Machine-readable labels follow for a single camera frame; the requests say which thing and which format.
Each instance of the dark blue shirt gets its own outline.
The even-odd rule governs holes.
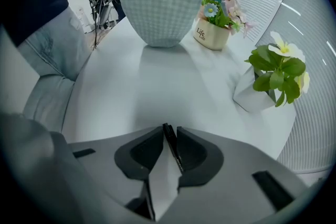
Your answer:
[[[68,6],[68,0],[8,0],[4,26],[16,46],[55,18]]]

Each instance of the person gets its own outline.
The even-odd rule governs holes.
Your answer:
[[[23,114],[61,132],[75,80],[91,49],[68,0],[13,1],[15,8],[4,9],[3,25],[40,75]]]

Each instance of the white flower pot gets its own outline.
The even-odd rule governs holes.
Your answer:
[[[222,50],[229,38],[230,30],[199,19],[194,29],[194,38],[210,50]]]
[[[255,73],[257,76],[262,75],[260,71],[254,70],[253,66],[251,66],[241,76],[233,95],[233,100],[247,112],[258,112],[276,104],[274,90],[270,90],[267,93],[253,89],[253,83],[256,81]]]

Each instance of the teal zipper pouch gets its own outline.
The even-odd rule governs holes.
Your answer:
[[[132,27],[148,45],[173,47],[190,30],[202,0],[120,1]]]

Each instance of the jeans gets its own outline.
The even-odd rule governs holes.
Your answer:
[[[24,116],[61,132],[76,78],[92,50],[70,7],[30,35],[18,50],[40,78],[24,108]]]

